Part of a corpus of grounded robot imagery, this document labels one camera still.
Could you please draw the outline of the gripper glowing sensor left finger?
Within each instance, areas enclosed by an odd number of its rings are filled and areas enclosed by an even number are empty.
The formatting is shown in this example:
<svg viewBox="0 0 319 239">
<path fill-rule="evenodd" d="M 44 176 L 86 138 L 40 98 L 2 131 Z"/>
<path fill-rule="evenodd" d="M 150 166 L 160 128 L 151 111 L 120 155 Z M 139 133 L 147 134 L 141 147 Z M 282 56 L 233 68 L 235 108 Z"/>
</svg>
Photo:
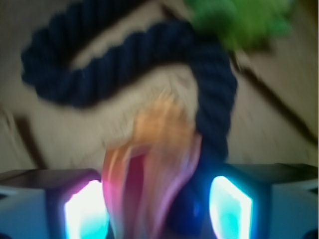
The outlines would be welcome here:
<svg viewBox="0 0 319 239">
<path fill-rule="evenodd" d="M 2 239 L 107 239 L 110 219 L 94 169 L 0 174 Z"/>
</svg>

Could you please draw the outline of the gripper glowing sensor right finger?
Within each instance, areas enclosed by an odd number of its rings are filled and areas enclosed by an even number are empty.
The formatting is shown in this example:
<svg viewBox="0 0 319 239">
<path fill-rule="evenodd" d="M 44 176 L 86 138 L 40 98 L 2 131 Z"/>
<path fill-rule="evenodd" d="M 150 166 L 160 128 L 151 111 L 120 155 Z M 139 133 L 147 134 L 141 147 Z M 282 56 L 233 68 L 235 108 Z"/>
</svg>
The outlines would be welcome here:
<svg viewBox="0 0 319 239">
<path fill-rule="evenodd" d="M 316 239 L 319 169 L 297 164 L 224 164 L 210 184 L 216 239 Z"/>
</svg>

